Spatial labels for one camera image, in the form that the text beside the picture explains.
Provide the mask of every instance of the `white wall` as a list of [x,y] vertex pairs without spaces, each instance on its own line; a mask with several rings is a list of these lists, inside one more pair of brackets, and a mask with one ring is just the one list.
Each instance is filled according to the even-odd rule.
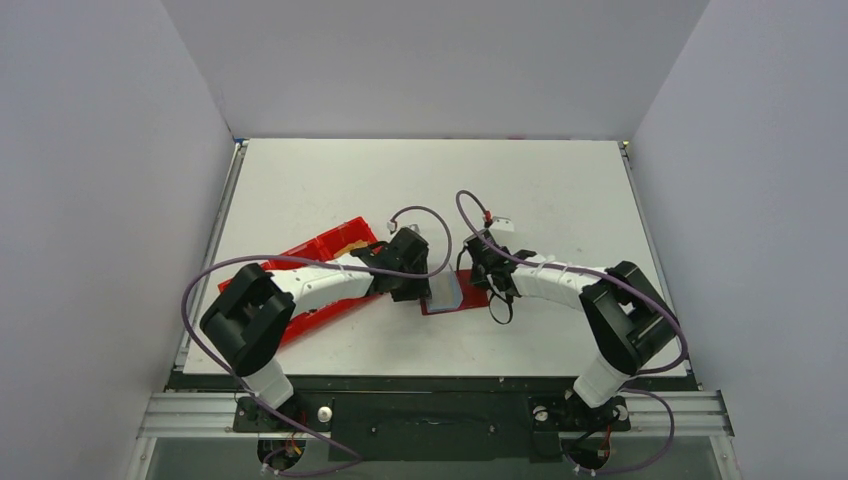
[[0,477],[115,479],[232,141],[156,0],[0,6]]
[[848,3],[712,0],[633,139],[747,479],[848,477]]
[[707,0],[163,0],[237,136],[626,139]]

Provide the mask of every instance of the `red tray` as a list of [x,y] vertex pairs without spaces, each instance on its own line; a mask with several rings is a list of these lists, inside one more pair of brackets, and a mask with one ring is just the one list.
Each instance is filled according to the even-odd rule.
[[[376,241],[377,237],[374,236],[374,232],[371,231],[365,220],[362,217],[356,217],[349,222],[318,235],[312,240],[281,253],[281,255],[291,255],[326,262],[338,258],[354,248],[364,247]],[[303,264],[300,263],[270,260],[262,264],[262,269],[292,270],[302,266]],[[218,291],[223,292],[229,284],[230,280],[220,283],[218,285]],[[374,298],[376,296],[340,300],[324,308],[319,308],[315,312],[302,313],[291,319],[286,332],[283,334],[280,345],[285,345],[295,338],[329,323],[342,313],[357,308]]]

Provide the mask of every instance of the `white tabletop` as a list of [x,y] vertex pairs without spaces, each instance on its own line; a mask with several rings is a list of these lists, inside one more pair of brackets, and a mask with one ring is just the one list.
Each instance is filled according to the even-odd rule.
[[[251,139],[215,259],[279,253],[360,215],[386,239],[388,218],[411,204],[445,217],[458,252],[470,234],[454,206],[462,188],[515,222],[518,247],[586,266],[629,260],[659,290],[615,142]],[[471,202],[468,210],[479,218]],[[399,223],[420,226],[430,266],[438,265],[446,251],[439,224],[418,212]],[[236,270],[211,276],[201,312]],[[679,352],[672,342],[648,366]],[[485,308],[425,317],[417,302],[384,296],[277,356],[287,373],[300,375],[515,377],[578,376],[596,354],[584,314],[551,302],[517,299],[514,320],[501,326]],[[184,371],[222,373],[193,344]],[[678,366],[662,375],[685,373]]]

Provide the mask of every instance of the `white knob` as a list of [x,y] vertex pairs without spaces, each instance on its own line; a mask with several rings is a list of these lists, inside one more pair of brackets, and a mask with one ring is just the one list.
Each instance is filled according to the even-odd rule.
[[330,407],[321,407],[318,409],[318,421],[321,423],[327,423],[330,419],[333,418],[333,411]]

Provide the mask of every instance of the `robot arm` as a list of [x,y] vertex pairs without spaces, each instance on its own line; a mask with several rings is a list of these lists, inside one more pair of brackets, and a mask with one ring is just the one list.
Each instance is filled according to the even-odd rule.
[[200,328],[251,390],[277,408],[294,393],[274,358],[289,321],[348,298],[381,293],[391,293],[395,301],[427,297],[427,279],[355,270],[370,267],[426,273],[427,252],[427,242],[413,229],[403,227],[391,242],[357,249],[328,262],[339,265],[338,269],[306,266],[265,271],[257,264],[246,265],[203,315]]
[[[498,246],[498,240],[509,241],[512,232],[511,222],[495,219],[482,234]],[[528,250],[514,255],[541,265],[516,264],[491,251],[476,235],[465,244],[473,261],[472,283],[477,286],[497,290],[508,302],[513,297],[544,298],[586,314],[600,354],[577,378],[574,391],[590,408],[600,407],[614,397],[627,380],[675,337],[658,312],[606,280],[598,280],[590,273],[564,271],[566,264],[548,262]],[[542,268],[545,264],[560,268]],[[669,310],[641,270],[630,262],[606,270],[585,267],[580,270],[612,275]]]

